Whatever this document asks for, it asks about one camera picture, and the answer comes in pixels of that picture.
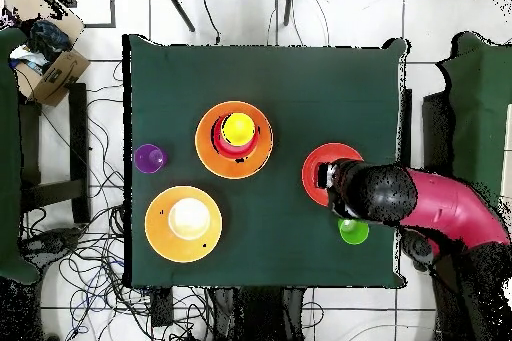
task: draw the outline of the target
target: plate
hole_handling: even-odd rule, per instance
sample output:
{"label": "plate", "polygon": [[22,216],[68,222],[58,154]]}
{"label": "plate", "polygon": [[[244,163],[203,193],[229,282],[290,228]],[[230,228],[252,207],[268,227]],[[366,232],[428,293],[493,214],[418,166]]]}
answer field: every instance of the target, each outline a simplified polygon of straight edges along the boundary
{"label": "plate", "polygon": [[[169,227],[172,206],[184,198],[200,200],[210,213],[210,226],[197,240],[184,240]],[[215,248],[222,231],[222,216],[217,203],[207,193],[195,187],[177,186],[163,191],[151,202],[144,228],[149,244],[160,256],[173,262],[189,263],[202,259]]]}
{"label": "plate", "polygon": [[[230,113],[245,113],[253,121],[258,141],[244,159],[233,159],[219,153],[214,147],[215,124]],[[205,167],[215,175],[227,179],[241,179],[254,175],[267,162],[272,151],[272,129],[265,115],[243,101],[227,101],[211,108],[201,119],[196,130],[196,151]]]}
{"label": "plate", "polygon": [[327,191],[316,186],[316,171],[320,163],[332,163],[338,159],[363,160],[352,147],[341,143],[328,143],[315,148],[302,166],[302,185],[308,195],[322,206],[329,204]]}

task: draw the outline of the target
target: green cup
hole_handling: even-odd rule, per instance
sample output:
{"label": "green cup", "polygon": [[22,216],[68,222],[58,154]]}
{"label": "green cup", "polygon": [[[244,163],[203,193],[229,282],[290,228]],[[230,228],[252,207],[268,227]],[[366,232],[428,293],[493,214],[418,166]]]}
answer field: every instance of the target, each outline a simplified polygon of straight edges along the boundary
{"label": "green cup", "polygon": [[354,219],[338,219],[338,229],[343,240],[348,244],[361,244],[368,238],[370,228],[365,222]]}

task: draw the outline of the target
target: cardboard box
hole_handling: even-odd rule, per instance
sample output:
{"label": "cardboard box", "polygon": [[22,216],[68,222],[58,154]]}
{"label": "cardboard box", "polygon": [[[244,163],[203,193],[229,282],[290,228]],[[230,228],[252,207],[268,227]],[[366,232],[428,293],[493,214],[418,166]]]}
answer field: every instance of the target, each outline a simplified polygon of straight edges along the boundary
{"label": "cardboard box", "polygon": [[[4,0],[5,7],[21,20],[44,19],[53,23],[69,37],[71,44],[84,30],[84,24],[62,4],[51,0]],[[68,87],[85,72],[90,62],[79,52],[63,51],[41,76],[25,63],[19,63],[18,88],[30,99],[49,106],[57,106],[68,93]]]}

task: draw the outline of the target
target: black table leg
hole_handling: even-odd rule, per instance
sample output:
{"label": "black table leg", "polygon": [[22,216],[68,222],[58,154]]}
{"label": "black table leg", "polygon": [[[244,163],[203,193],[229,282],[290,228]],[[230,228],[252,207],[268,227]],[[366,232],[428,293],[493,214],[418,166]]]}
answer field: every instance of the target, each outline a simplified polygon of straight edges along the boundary
{"label": "black table leg", "polygon": [[192,22],[190,21],[190,19],[188,18],[187,14],[185,13],[185,10],[183,10],[183,7],[181,7],[181,4],[179,3],[179,1],[178,0],[171,0],[171,1],[174,4],[174,7],[176,7],[176,10],[178,10],[178,13],[182,17],[182,19],[187,24],[188,29],[190,30],[190,32],[195,32],[196,28],[194,28],[194,25],[192,25]]}
{"label": "black table leg", "polygon": [[89,208],[89,147],[87,141],[87,90],[83,83],[69,87],[69,174],[81,181],[82,193],[71,200],[75,223],[91,221]]}
{"label": "black table leg", "polygon": [[290,21],[291,5],[292,5],[292,0],[286,0],[286,7],[284,8],[284,26],[288,26],[288,22]]}

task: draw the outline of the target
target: red bowl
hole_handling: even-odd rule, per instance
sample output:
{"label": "red bowl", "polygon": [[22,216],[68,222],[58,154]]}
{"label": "red bowl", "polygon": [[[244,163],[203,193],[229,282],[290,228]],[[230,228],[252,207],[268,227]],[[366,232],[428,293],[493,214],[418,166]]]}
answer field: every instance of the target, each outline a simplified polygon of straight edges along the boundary
{"label": "red bowl", "polygon": [[243,159],[249,156],[249,154],[251,154],[252,151],[256,148],[260,128],[259,126],[256,127],[256,131],[254,132],[252,140],[249,141],[247,144],[241,146],[234,146],[224,139],[221,132],[222,122],[228,116],[229,115],[224,115],[219,117],[212,127],[213,147],[215,148],[215,150],[217,150],[219,154],[221,154],[224,157],[227,157],[228,159]]}

